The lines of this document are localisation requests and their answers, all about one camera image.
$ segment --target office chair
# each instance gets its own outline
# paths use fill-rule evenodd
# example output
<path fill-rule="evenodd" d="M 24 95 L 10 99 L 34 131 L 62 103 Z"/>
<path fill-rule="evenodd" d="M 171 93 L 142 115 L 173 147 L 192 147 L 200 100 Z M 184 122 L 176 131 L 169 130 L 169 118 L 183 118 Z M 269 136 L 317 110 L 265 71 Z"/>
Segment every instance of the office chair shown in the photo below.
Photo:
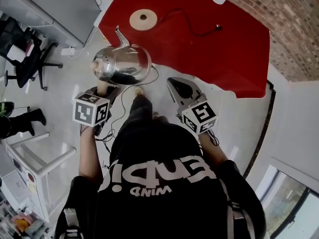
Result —
<path fill-rule="evenodd" d="M 17 60 L 11 60 L 7 57 L 12 45 L 17 46 L 23 51 L 26 51 L 28 43 L 33 40 L 34 47 L 31 54 L 25 57 L 20 63 Z M 49 54 L 52 47 L 57 47 L 57 43 L 51 43 L 47 49 L 41 50 L 40 45 L 42 41 L 38 39 L 28 27 L 24 32 L 13 19 L 9 18 L 6 21 L 0 20 L 0 56 L 8 60 L 13 66 L 15 66 L 15 76 L 8 75 L 8 71 L 5 72 L 5 85 L 7 86 L 9 80 L 17 80 L 18 86 L 23 86 L 29 79 L 34 81 L 34 74 L 39 72 L 40 87 L 43 90 L 47 90 L 47 87 L 43 86 L 43 67 L 53 66 L 62 68 L 63 64 L 45 63 L 45 59 Z"/>

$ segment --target sneaker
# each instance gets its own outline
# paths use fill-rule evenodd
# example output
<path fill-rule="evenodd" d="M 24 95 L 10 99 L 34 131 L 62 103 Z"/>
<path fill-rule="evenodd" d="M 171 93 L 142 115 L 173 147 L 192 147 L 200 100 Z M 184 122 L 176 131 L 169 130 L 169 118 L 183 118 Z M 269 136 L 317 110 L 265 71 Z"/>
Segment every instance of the sneaker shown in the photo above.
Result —
<path fill-rule="evenodd" d="M 135 87 L 134 96 L 137 97 L 138 95 L 144 95 L 144 90 L 141 87 Z"/>

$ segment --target silver metal kettle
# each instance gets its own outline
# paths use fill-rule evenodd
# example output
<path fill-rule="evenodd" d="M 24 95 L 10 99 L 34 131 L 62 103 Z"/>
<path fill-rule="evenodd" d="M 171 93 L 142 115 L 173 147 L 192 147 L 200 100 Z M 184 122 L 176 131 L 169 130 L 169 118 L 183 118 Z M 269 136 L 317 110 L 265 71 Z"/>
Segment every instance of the silver metal kettle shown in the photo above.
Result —
<path fill-rule="evenodd" d="M 96 53 L 92 69 L 100 81 L 113 85 L 135 85 L 140 83 L 152 67 L 149 53 L 142 47 L 131 44 L 120 32 L 115 32 L 121 41 L 119 47 L 109 46 Z"/>

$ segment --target white wall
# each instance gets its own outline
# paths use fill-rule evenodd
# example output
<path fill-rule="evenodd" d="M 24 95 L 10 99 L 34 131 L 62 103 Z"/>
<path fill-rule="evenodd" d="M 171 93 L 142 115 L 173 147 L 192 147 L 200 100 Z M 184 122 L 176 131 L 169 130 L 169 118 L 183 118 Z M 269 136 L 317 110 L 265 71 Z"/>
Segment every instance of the white wall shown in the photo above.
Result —
<path fill-rule="evenodd" d="M 247 181 L 257 189 L 269 165 L 319 192 L 319 81 L 289 83 L 272 65 L 276 98 L 269 127 Z"/>

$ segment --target red table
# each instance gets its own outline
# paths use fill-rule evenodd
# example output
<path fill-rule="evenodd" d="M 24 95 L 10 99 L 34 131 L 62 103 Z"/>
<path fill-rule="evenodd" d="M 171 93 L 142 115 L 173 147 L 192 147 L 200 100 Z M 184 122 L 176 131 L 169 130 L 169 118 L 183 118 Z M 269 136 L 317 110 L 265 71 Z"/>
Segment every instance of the red table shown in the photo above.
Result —
<path fill-rule="evenodd" d="M 216 24 L 223 29 L 195 36 L 181 11 L 171 13 L 147 31 L 130 26 L 130 16 L 138 9 L 150 9 L 160 20 L 174 8 L 187 13 L 195 33 L 205 33 Z M 228 1 L 218 5 L 212 0 L 114 0 L 99 25 L 114 46 L 120 43 L 115 33 L 117 25 L 133 44 L 145 48 L 156 64 L 231 90 L 238 98 L 265 95 L 269 30 Z"/>

